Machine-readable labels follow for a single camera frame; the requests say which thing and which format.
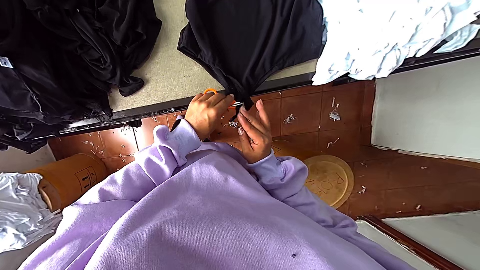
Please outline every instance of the brown tile floor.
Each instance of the brown tile floor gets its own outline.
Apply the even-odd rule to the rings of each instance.
[[[310,150],[338,156],[355,174],[353,193],[339,210],[352,217],[412,216],[480,209],[480,167],[462,161],[439,160],[383,151],[370,144],[375,88],[373,81],[341,86],[305,86],[253,97],[262,98],[270,117],[273,137]],[[340,116],[330,119],[330,112]],[[224,126],[224,115],[212,133],[213,141],[240,148],[237,131]],[[133,153],[153,143],[157,125],[175,122],[178,114],[145,118],[140,128],[117,128],[49,141],[57,159],[76,153],[93,153],[110,172],[133,161]],[[285,119],[293,116],[289,123]],[[359,193],[362,186],[365,193]]]

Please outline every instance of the white fabric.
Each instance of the white fabric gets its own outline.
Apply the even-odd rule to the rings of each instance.
[[[451,52],[465,46],[477,35],[479,29],[480,25],[466,25],[460,28],[460,30],[449,35],[445,39],[448,42],[441,46],[434,53]]]
[[[313,85],[345,73],[358,79],[388,76],[407,57],[422,56],[443,39],[476,20],[480,0],[318,0],[324,10],[327,42]],[[470,36],[457,37],[460,48]]]
[[[61,214],[51,213],[38,193],[38,173],[0,173],[0,253],[20,249],[54,231]]]

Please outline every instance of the clothing label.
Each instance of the clothing label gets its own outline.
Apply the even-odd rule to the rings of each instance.
[[[1,57],[1,56],[0,56],[0,66],[13,68],[12,63],[10,63],[10,60],[8,60],[8,58],[6,57]]]

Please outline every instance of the person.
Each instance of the person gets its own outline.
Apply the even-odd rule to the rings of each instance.
[[[172,131],[63,210],[21,269],[412,269],[357,232],[275,157],[263,102],[240,109],[242,151],[204,142],[233,96],[198,94]]]

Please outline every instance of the beige tabletop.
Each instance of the beige tabletop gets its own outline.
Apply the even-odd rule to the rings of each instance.
[[[177,50],[180,30],[188,23],[185,0],[153,0],[162,29],[147,62],[134,76],[145,80],[145,86],[135,94],[122,97],[114,90],[109,97],[113,111],[187,98],[207,88],[223,89],[203,67]],[[316,60],[286,68],[268,80],[285,78],[315,71]]]

